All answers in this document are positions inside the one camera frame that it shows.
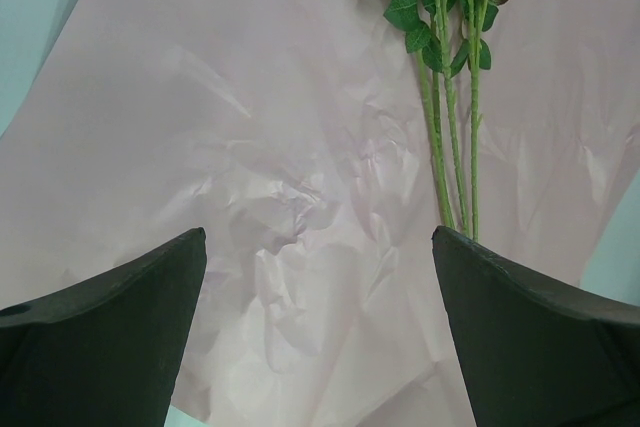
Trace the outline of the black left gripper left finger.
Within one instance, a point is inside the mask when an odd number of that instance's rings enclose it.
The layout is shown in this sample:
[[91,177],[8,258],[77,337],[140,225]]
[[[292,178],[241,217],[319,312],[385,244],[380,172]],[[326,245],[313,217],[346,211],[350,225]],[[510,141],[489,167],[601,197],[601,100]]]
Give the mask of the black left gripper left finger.
[[2,425],[163,425],[205,269],[206,234],[193,228],[2,309]]

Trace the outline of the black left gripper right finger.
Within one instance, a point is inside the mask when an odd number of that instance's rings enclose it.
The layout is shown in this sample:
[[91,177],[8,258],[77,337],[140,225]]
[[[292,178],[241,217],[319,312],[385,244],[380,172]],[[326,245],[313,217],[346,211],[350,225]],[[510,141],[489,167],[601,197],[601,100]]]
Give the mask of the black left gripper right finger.
[[477,425],[638,425],[638,307],[515,263],[445,226],[432,243]]

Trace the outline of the pink wrapping paper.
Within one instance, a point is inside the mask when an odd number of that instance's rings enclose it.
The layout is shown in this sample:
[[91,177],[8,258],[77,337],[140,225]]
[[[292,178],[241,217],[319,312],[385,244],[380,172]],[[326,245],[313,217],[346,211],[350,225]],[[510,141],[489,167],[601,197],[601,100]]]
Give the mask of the pink wrapping paper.
[[[389,0],[1,0],[1,303],[192,227],[173,404],[210,426],[470,426]],[[480,239],[639,276],[639,0],[510,0],[480,84]]]

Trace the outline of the yellow flower bunch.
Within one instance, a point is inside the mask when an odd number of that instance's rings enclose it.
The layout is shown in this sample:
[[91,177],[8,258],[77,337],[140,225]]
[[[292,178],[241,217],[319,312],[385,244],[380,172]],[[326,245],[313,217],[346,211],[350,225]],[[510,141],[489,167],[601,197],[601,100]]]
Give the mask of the yellow flower bunch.
[[[417,64],[439,215],[467,237],[479,237],[480,74],[492,67],[484,35],[510,0],[390,0],[385,20],[404,36]],[[463,164],[455,78],[470,75],[470,164]]]

